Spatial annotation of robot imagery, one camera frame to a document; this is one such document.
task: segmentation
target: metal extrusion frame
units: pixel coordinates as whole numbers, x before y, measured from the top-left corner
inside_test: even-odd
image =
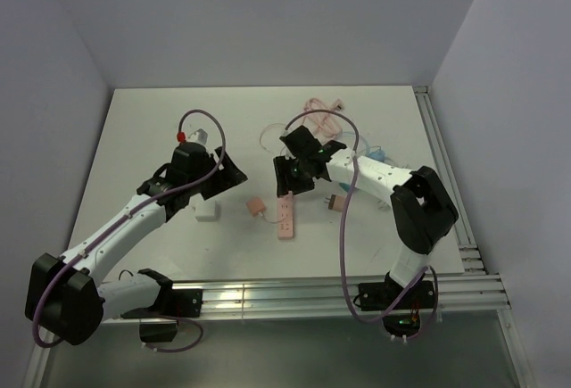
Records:
[[[413,88],[420,115],[425,125],[436,168],[451,198],[459,209],[455,234],[465,273],[438,277],[439,319],[446,312],[496,310],[514,362],[517,379],[523,387],[535,387],[533,375],[525,359],[521,343],[511,321],[509,299],[499,275],[487,275],[477,249],[468,215],[460,199],[443,139],[436,124],[427,87]],[[357,284],[383,281],[382,277],[350,277],[350,293],[357,294]],[[253,320],[276,318],[348,317],[339,277],[310,279],[278,279],[232,282],[175,282],[174,289],[203,289],[201,321]],[[106,325],[139,324],[161,321],[158,318],[112,319]],[[53,339],[42,329],[46,340]],[[38,346],[32,352],[24,387],[39,388],[46,370],[49,351]]]
[[[352,297],[357,295],[359,283],[383,280],[383,277],[351,277],[350,294]],[[508,297],[500,276],[497,275],[438,277],[438,286],[440,313],[509,309]],[[173,288],[203,289],[201,321],[331,318],[350,315],[338,277],[244,283],[179,282]],[[110,319],[104,324],[138,324],[140,321],[154,320],[160,321],[159,318]]]

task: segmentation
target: white object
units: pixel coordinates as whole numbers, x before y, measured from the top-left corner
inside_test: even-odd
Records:
[[[200,201],[194,208],[196,221],[216,221],[220,214],[220,204],[214,199]]]
[[[221,122],[228,154],[248,181],[217,196],[228,215],[220,224],[198,222],[191,209],[183,210],[144,238],[108,279],[116,280],[122,268],[168,273],[170,269],[163,267],[165,256],[176,261],[181,271],[173,279],[338,277],[339,214],[322,207],[324,196],[342,192],[337,183],[319,181],[315,191],[296,200],[295,238],[287,243],[244,207],[251,196],[264,202],[276,199],[276,175],[271,156],[258,145],[260,132],[270,123],[289,121],[312,96],[328,102],[341,99],[343,113],[357,123],[369,143],[382,145],[398,163],[435,167],[411,87],[118,89],[87,181],[73,244],[97,230],[121,208],[129,191],[170,160],[180,116],[200,107]],[[188,118],[184,130],[197,128],[208,133],[210,148],[220,145],[218,131],[207,119]],[[352,144],[349,137],[344,140]],[[347,223],[350,276],[385,274],[398,258],[401,239],[393,214],[376,207],[377,200],[371,196],[353,196]],[[435,248],[431,264],[439,274],[463,273],[453,233]]]
[[[130,310],[150,307],[160,290],[161,287],[154,279],[143,274],[100,285],[97,292],[99,297],[105,299],[102,321],[116,318]]]
[[[145,201],[149,197],[146,194],[136,194],[128,202],[127,206],[120,211],[115,217],[100,227],[88,239],[82,241],[79,245],[69,249],[62,254],[63,261],[69,261],[78,254],[84,254],[85,248],[91,244],[104,230],[106,230],[115,221],[123,217],[126,213],[131,212],[139,203]],[[152,202],[145,206],[133,217],[129,218],[121,227],[104,239],[100,245],[96,246],[84,259],[74,266],[76,270],[87,269],[89,276],[95,280],[95,285],[100,285],[110,270],[127,254],[135,245],[143,238],[149,235],[157,227],[162,226],[166,222],[166,213],[164,207]]]

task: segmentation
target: small pink block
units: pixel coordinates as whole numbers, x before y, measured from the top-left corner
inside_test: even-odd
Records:
[[[248,201],[246,207],[248,207],[248,211],[252,214],[252,217],[256,217],[266,210],[266,205],[264,205],[264,202],[258,196]]]

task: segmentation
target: pink cable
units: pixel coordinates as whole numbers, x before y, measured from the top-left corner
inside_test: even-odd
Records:
[[[335,138],[343,132],[343,128],[341,128],[339,122],[331,118],[330,113],[334,112],[332,107],[333,106],[327,106],[318,98],[309,99],[303,105],[303,111],[306,113],[309,111],[315,113],[314,110],[325,110],[319,111],[319,113],[324,113],[324,116],[314,115],[303,118],[302,125],[305,124],[305,120],[309,120],[316,126],[316,128],[312,131],[314,136],[321,133],[321,135],[323,135],[325,138]]]
[[[222,139],[222,150],[220,152],[220,157],[219,157],[218,161],[214,165],[214,168],[212,168],[212,170],[208,174],[206,174],[204,177],[199,178],[198,180],[195,180],[192,183],[189,183],[189,184],[183,185],[183,186],[179,186],[179,187],[175,187],[173,189],[168,190],[167,192],[163,192],[161,194],[157,194],[155,196],[149,197],[148,199],[145,199],[144,201],[139,203],[135,208],[133,208],[133,210],[131,210],[129,215],[125,214],[125,215],[121,216],[111,226],[107,227],[107,229],[105,229],[91,244],[87,245],[86,248],[84,249],[84,255],[85,256],[87,256],[91,251],[93,251],[95,247],[100,245],[107,237],[109,237],[109,235],[111,235],[113,232],[115,232],[115,230],[117,230],[125,222],[127,222],[129,220],[129,216],[132,217],[133,215],[137,214],[139,211],[141,211],[144,207],[146,207],[150,203],[158,201],[161,198],[164,198],[165,196],[169,196],[172,194],[178,194],[180,192],[186,191],[187,189],[190,189],[192,187],[200,185],[202,182],[208,180],[210,177],[212,177],[218,171],[222,161],[224,160],[224,157],[226,156],[226,135],[224,134],[224,129],[222,129],[222,125],[220,125],[220,123],[218,122],[218,120],[214,116],[212,116],[210,113],[208,113],[207,111],[204,111],[202,109],[189,110],[180,119],[180,122],[178,123],[178,132],[182,131],[182,127],[183,127],[185,119],[188,116],[190,116],[191,114],[195,114],[195,113],[201,113],[204,116],[210,118],[212,120],[212,122],[214,122],[214,124],[216,125],[216,127],[218,128],[218,130],[220,132],[220,137]],[[74,267],[76,264],[78,264],[81,261],[81,259],[83,259],[83,256],[78,254],[77,256],[72,258],[69,262],[67,262],[66,265],[62,268],[62,270],[60,270],[57,274],[55,274],[55,277],[47,285],[46,289],[44,290],[44,293],[42,294],[42,297],[40,297],[39,302],[37,303],[36,310],[34,311],[34,318],[32,320],[32,336],[33,336],[36,344],[42,348],[53,348],[55,345],[58,345],[59,343],[62,342],[62,339],[56,339],[52,343],[44,342],[44,340],[39,335],[39,319],[42,315],[42,310],[44,310],[44,307],[46,305],[47,298],[49,297],[52,290],[55,288],[57,283],[62,279],[62,277],[67,273],[67,271],[70,268]]]

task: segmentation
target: small white block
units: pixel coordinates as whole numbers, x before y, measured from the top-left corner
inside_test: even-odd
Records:
[[[213,199],[196,203],[194,216],[197,221],[216,221],[220,214],[220,205]]]

